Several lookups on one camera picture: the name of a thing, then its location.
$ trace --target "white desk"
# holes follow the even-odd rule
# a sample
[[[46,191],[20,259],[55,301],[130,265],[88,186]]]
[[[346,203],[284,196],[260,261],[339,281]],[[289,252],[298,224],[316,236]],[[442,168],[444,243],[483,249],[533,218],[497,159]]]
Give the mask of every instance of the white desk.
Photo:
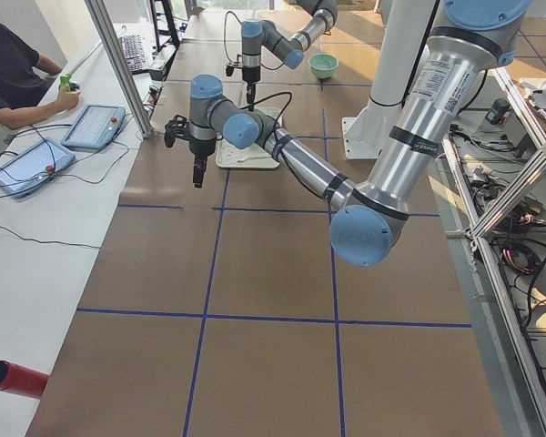
[[[80,61],[95,42],[95,37],[87,41],[66,70]],[[134,79],[144,97],[151,85],[149,75]],[[81,86],[79,106],[42,125],[73,122],[87,102],[123,105],[130,112],[102,46],[78,68],[72,80]],[[56,88],[54,83],[45,101],[55,98]],[[65,131],[62,128],[43,135],[58,140]],[[9,150],[23,151],[38,139],[36,133],[17,137]],[[99,246],[139,148],[141,135],[135,120],[126,125],[116,140],[124,143],[128,151],[101,183],[91,185],[78,178],[60,177],[22,200],[0,198],[0,225],[28,238]],[[65,174],[99,180],[125,151],[126,147],[111,144],[73,165]],[[77,159],[87,155],[76,152]],[[52,370],[97,252],[22,241],[0,229],[0,360],[46,373]],[[24,435],[37,405],[36,400],[0,393],[0,437]]]

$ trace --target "ur robot arm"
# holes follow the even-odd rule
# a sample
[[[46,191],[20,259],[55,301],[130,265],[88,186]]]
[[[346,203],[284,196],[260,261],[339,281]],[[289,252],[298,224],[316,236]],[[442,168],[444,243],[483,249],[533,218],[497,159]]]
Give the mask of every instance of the ur robot arm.
[[[311,20],[290,39],[286,39],[272,21],[247,20],[241,24],[241,61],[229,62],[226,71],[227,76],[232,76],[235,68],[241,68],[243,81],[247,82],[249,111],[254,108],[257,82],[261,80],[261,47],[295,69],[303,61],[303,52],[336,24],[338,8],[335,0],[298,0],[297,4],[311,15]]]
[[[455,0],[443,6],[428,40],[429,61],[362,183],[354,184],[273,118],[236,107],[222,95],[222,83],[214,76],[193,80],[190,118],[177,116],[168,123],[165,140],[168,146],[176,137],[188,140],[205,166],[217,132],[238,148],[257,142],[339,210],[329,229],[336,253],[355,265],[376,264],[398,241],[410,216],[410,192],[439,153],[440,142],[478,73],[513,59],[514,40],[530,4],[531,0]]]

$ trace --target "black t-shirt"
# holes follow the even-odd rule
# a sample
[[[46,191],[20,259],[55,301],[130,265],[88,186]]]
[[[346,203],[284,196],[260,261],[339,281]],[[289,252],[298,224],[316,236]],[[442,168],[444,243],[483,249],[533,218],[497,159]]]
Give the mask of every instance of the black t-shirt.
[[[0,109],[38,105],[50,83],[34,73],[37,62],[38,52],[0,24]]]

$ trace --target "red object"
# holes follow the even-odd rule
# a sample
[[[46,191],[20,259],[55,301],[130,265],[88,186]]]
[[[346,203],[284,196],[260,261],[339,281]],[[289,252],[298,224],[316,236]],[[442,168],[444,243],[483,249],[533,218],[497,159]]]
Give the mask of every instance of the red object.
[[[48,375],[45,373],[0,361],[0,391],[40,399],[47,382]]]

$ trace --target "person's hand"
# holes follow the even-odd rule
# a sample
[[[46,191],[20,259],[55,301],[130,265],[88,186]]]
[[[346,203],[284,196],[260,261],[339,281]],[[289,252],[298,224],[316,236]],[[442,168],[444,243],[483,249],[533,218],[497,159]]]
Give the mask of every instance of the person's hand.
[[[61,108],[61,111],[73,109],[79,104],[79,93],[78,91],[70,91],[69,85],[65,85],[58,90],[58,96],[56,98],[56,103]]]

